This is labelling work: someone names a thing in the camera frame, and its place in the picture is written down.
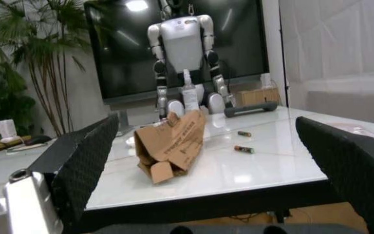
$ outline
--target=gray handle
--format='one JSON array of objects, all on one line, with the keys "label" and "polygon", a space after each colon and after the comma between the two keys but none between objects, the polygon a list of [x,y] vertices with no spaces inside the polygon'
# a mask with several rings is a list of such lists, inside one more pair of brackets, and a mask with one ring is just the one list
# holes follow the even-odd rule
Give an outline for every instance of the gray handle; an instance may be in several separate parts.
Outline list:
[{"label": "gray handle", "polygon": [[228,118],[232,118],[236,116],[252,114],[261,109],[264,111],[274,111],[277,109],[277,107],[278,107],[278,103],[274,101],[269,101],[269,102],[263,102],[260,104],[250,105],[250,106],[226,108],[224,110],[224,115]]}]

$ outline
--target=white table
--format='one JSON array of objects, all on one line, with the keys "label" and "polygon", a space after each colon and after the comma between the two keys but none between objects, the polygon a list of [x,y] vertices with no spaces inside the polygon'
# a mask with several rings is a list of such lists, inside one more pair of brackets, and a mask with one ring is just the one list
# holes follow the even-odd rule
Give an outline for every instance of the white table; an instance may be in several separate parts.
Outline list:
[{"label": "white table", "polygon": [[[82,223],[90,220],[95,228],[119,220],[135,222],[135,218],[138,222],[177,221],[337,201],[326,175],[299,140],[295,129],[299,116],[323,123],[358,124],[374,132],[373,123],[284,107],[230,119],[212,115],[203,149],[188,175],[157,185],[137,168],[138,158],[125,145],[126,137],[116,138]],[[252,137],[237,135],[239,130]],[[234,145],[256,152],[236,152]],[[28,167],[44,150],[0,152],[0,196],[8,176]],[[183,214],[174,212],[179,209]]]}]

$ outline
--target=humanoid robot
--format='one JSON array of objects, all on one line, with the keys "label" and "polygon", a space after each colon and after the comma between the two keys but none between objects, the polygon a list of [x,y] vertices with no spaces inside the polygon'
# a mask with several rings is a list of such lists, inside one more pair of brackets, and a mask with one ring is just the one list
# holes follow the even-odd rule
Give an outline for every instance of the humanoid robot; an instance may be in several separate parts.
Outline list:
[{"label": "humanoid robot", "polygon": [[196,85],[199,104],[205,100],[210,114],[223,113],[225,108],[232,107],[231,95],[224,82],[219,69],[219,57],[213,51],[214,35],[213,20],[208,15],[194,16],[194,9],[188,5],[188,14],[185,0],[159,0],[163,22],[153,24],[148,28],[148,39],[151,51],[157,58],[153,66],[157,84],[157,108],[160,119],[167,113],[174,111],[167,99],[167,69],[169,63],[177,74],[184,69],[198,71],[202,67],[202,58],[205,57],[210,70],[216,93],[207,93],[203,84],[193,77]]}]

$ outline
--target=television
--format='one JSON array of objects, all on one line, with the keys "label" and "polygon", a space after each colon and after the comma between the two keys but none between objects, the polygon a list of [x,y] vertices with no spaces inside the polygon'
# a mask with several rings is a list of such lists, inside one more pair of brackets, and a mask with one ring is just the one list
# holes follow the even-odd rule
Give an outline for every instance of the television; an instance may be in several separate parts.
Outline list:
[{"label": "television", "polygon": [[[226,80],[269,72],[262,0],[189,0],[189,3],[193,4],[195,15],[213,18],[213,50],[219,55]],[[158,0],[87,1],[84,7],[104,102],[155,97],[152,67],[156,58],[150,50],[147,30],[150,25],[162,22]],[[168,87],[183,86],[180,76],[168,71]],[[199,75],[200,81],[211,84],[206,63]]]}]

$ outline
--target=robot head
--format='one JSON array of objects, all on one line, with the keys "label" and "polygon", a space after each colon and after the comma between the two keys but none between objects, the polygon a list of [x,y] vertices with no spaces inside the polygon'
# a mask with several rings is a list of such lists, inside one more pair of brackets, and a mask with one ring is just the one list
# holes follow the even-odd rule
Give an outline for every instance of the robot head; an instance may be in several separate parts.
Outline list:
[{"label": "robot head", "polygon": [[160,0],[159,3],[167,19],[188,15],[187,0]]}]

